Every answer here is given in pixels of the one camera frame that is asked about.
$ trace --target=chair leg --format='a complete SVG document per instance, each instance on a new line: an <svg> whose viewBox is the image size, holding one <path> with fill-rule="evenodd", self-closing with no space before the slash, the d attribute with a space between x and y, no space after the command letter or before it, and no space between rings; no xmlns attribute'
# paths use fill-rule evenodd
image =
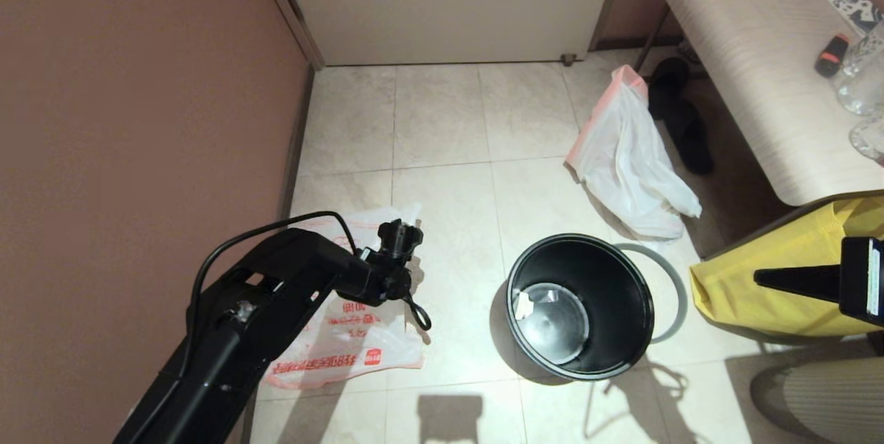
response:
<svg viewBox="0 0 884 444"><path fill-rule="evenodd" d="M640 70L642 69L642 64L644 64L644 60L648 57L648 53L651 51L654 41L657 41L657 35L660 33L660 28L663 28L663 23L666 22L667 16L669 16L669 4L664 3L663 11L660 13L657 25L654 26L654 31L648 36L648 40L644 42L642 53L638 55L638 60L635 61L635 66L632 66L632 69L634 69L636 73L641 74Z"/></svg>

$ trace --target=black slipper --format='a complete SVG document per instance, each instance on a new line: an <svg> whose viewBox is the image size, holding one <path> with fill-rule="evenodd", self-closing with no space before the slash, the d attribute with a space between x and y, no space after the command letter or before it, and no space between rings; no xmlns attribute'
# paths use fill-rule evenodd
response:
<svg viewBox="0 0 884 444"><path fill-rule="evenodd" d="M684 167L698 175L710 174L715 166L707 144L707 127L694 104L683 99L674 101L663 121Z"/></svg>
<svg viewBox="0 0 884 444"><path fill-rule="evenodd" d="M691 78L691 67L679 57L669 57L657 64L648 81L648 110L653 119L663 119Z"/></svg>

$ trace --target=yellow bag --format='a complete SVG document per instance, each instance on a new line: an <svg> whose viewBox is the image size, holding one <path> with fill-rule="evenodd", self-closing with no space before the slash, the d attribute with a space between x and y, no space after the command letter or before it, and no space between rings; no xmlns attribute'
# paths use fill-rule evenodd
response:
<svg viewBox="0 0 884 444"><path fill-rule="evenodd" d="M768 333L821 337L881 330L840 314L834 302L765 289L752 277L761 268L839 264L845 236L884 239L884 196L831 202L719 258L691 266L694 303L712 321Z"/></svg>

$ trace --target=white plastic bag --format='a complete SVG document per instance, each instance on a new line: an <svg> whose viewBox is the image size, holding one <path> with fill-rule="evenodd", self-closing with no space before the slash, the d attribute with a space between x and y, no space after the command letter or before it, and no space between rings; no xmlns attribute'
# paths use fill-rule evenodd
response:
<svg viewBox="0 0 884 444"><path fill-rule="evenodd" d="M419 206L406 211L381 208L344 215L359 248L378 250L381 223L402 218L414 224ZM319 218L295 225L322 234L349 249L337 220ZM406 330L405 303L388 300L376 308L331 293L288 349L268 367L265 380L276 387L307 389L387 368L420 368L423 341Z"/></svg>
<svg viewBox="0 0 884 444"><path fill-rule="evenodd" d="M648 111L648 88L629 66L611 73L566 161L606 208L638 235L677 239L678 213L698 217L694 192L675 174Z"/></svg>

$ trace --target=door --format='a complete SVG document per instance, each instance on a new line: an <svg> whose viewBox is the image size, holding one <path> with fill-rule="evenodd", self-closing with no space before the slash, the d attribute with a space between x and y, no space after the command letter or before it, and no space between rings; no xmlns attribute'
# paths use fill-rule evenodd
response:
<svg viewBox="0 0 884 444"><path fill-rule="evenodd" d="M328 64L586 55L604 0L296 0Z"/></svg>

